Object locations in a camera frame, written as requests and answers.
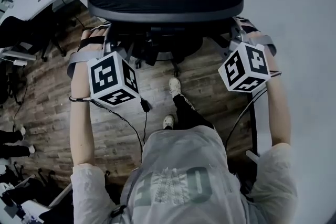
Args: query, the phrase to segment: black bracelet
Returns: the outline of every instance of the black bracelet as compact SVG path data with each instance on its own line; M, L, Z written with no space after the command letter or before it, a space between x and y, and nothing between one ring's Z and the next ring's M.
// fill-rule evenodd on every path
M81 102L90 102L91 100L91 97L86 97L86 98L73 98L71 95L69 97L69 100L71 102L74 102L74 103L81 103Z

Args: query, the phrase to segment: shirt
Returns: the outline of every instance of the shirt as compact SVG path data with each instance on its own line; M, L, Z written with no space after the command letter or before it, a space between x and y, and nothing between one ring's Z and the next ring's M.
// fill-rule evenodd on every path
M127 207L113 219L103 172L89 164L73 171L75 223L288 223L297 203L288 144L259 159L250 202L228 170L221 138L206 126L154 132L121 195Z

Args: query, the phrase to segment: white box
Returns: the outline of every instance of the white box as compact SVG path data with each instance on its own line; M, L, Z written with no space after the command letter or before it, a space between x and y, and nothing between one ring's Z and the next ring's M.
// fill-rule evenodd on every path
M218 70L226 88L235 92L253 92L271 78L264 46L240 43Z
M92 99L114 107L140 97L137 74L116 51L87 65Z

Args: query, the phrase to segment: black pants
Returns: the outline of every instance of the black pants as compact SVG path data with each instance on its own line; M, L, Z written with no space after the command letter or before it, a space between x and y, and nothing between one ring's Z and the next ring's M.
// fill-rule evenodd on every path
M193 127L203 125L208 126L211 129L215 129L214 126L203 118L197 111L193 110L191 106L185 101L182 95L177 95L173 99L175 106L177 108L177 120L178 124L176 125L177 130L187 130ZM165 130L172 129L170 126L167 126Z
M5 132L0 130L0 158L8 159L10 157L29 156L30 152L26 146L8 146L5 143L15 143L22 140L23 137L20 131Z

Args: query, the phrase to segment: shirt sleeve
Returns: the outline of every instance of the shirt sleeve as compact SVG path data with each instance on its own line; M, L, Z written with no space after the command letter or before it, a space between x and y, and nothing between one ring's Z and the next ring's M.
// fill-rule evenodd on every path
M105 223L115 204L105 190L103 171L91 164L77 165L71 182L74 224Z
M297 188L291 171L291 147L281 143L258 161L257 180L249 195L267 223L290 223L297 206Z

